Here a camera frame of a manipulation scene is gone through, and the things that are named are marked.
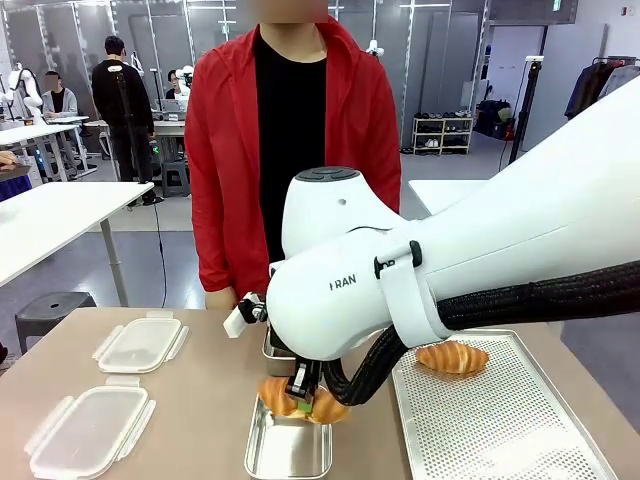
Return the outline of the person's right hand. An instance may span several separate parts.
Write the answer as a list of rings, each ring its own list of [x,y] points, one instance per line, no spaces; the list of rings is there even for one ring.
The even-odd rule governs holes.
[[[229,286],[217,291],[205,292],[205,306],[210,310],[233,310],[237,305],[235,290]]]

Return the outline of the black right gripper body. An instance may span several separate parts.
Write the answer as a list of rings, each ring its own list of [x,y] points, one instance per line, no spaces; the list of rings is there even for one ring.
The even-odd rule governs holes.
[[[292,377],[293,391],[315,391],[320,383],[322,364],[316,360],[297,359]]]

